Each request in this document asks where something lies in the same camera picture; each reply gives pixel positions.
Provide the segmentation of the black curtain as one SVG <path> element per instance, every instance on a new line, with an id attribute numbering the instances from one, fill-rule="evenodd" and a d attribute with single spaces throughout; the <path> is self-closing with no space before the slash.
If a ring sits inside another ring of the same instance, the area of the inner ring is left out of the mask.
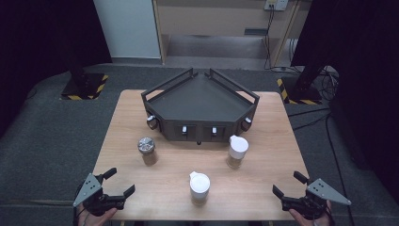
<path id="1" fill-rule="evenodd" d="M 0 0 L 0 137 L 39 81 L 111 61 L 94 0 Z"/>
<path id="2" fill-rule="evenodd" d="M 399 0 L 312 0 L 293 64 L 332 67 L 330 102 L 353 160 L 399 202 Z"/>

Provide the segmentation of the white panel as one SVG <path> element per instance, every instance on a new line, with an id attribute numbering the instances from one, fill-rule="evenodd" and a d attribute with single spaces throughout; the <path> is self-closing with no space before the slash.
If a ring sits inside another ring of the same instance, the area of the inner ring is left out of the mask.
<path id="1" fill-rule="evenodd" d="M 161 58 L 152 0 L 94 0 L 112 57 Z"/>

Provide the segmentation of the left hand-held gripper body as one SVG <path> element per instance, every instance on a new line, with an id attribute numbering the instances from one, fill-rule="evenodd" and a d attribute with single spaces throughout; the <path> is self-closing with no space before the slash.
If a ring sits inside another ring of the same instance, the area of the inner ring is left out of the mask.
<path id="1" fill-rule="evenodd" d="M 73 207 L 82 204 L 93 216 L 100 217 L 111 208 L 122 210 L 126 199 L 123 196 L 109 196 L 104 194 L 103 174 L 90 173 L 81 184 L 78 193 L 72 203 Z"/>

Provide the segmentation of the white wall socket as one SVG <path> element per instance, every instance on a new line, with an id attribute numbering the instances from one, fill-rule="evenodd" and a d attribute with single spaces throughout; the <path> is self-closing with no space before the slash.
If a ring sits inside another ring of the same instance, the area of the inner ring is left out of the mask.
<path id="1" fill-rule="evenodd" d="M 289 0 L 265 0 L 265 10 L 284 11 L 288 5 Z"/>

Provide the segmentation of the black corner shelf rack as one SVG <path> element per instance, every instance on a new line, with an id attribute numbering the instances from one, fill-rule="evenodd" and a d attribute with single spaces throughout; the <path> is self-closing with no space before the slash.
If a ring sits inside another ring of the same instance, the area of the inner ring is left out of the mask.
<path id="1" fill-rule="evenodd" d="M 143 91 L 147 124 L 170 141 L 227 142 L 249 130 L 260 101 L 253 91 L 211 69 L 186 70 Z"/>

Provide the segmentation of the wooden cabinet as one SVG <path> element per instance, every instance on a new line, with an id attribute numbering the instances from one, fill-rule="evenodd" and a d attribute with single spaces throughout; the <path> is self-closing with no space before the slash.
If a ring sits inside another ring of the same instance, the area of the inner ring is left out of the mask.
<path id="1" fill-rule="evenodd" d="M 270 63 L 276 66 L 288 39 L 297 39 L 312 0 L 289 0 L 284 11 L 265 10 L 265 0 L 152 0 L 161 56 L 172 35 L 243 37 L 266 29 Z"/>

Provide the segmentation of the person's left hand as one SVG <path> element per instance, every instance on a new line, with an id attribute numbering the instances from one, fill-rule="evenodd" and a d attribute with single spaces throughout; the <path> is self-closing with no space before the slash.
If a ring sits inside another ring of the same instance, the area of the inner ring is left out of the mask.
<path id="1" fill-rule="evenodd" d="M 96 217 L 90 214 L 85 207 L 79 205 L 79 216 L 78 216 L 78 226 L 104 226 L 104 224 L 110 220 L 118 212 L 117 208 L 111 208 L 106 211 L 102 216 Z"/>

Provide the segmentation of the silver lid spice jar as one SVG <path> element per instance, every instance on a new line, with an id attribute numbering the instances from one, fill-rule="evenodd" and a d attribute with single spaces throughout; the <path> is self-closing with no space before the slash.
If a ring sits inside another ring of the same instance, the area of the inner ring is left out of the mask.
<path id="1" fill-rule="evenodd" d="M 155 142 L 151 137 L 142 137 L 137 143 L 137 148 L 142 154 L 146 166 L 153 166 L 157 163 L 158 155 L 155 149 Z"/>

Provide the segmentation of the black stand with striped base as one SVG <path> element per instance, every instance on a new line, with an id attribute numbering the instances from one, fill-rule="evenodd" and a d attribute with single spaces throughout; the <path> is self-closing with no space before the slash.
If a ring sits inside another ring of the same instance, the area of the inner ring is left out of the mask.
<path id="1" fill-rule="evenodd" d="M 320 105 L 322 97 L 312 85 L 323 70 L 323 64 L 313 62 L 306 65 L 298 77 L 283 76 L 278 80 L 281 97 L 285 104 Z"/>
<path id="2" fill-rule="evenodd" d="M 103 73 L 87 73 L 70 48 L 66 49 L 63 60 L 69 69 L 71 79 L 61 92 L 61 97 L 65 100 L 97 99 L 108 76 Z"/>

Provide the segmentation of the white lid spice jar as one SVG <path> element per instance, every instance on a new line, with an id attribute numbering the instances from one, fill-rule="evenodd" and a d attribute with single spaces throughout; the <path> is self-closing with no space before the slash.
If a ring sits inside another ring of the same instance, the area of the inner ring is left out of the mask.
<path id="1" fill-rule="evenodd" d="M 192 203 L 195 205 L 204 205 L 211 187 L 209 177 L 204 173 L 192 171 L 189 174 L 189 186 Z"/>
<path id="2" fill-rule="evenodd" d="M 245 138 L 239 136 L 231 136 L 230 148 L 226 160 L 228 166 L 232 169 L 240 168 L 248 148 L 249 144 Z"/>

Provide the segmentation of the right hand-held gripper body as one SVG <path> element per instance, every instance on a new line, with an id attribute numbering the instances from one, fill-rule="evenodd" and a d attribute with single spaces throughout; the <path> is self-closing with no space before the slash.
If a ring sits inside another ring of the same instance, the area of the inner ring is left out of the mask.
<path id="1" fill-rule="evenodd" d="M 281 208 L 283 211 L 296 210 L 303 218 L 318 219 L 327 211 L 327 201 L 351 205 L 344 195 L 331 187 L 322 179 L 311 181 L 308 178 L 298 179 L 306 185 L 305 196 L 300 198 L 286 197 L 280 193 Z"/>

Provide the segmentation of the person's right hand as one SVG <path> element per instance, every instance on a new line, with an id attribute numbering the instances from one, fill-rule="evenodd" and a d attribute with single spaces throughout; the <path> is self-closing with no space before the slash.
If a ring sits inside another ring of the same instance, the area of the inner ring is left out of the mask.
<path id="1" fill-rule="evenodd" d="M 294 218 L 294 220 L 298 223 L 299 226 L 335 226 L 335 221 L 332 219 L 331 215 L 331 203 L 327 201 L 327 210 L 318 219 L 305 219 L 300 213 L 298 213 L 295 209 L 289 210 L 290 215 Z"/>

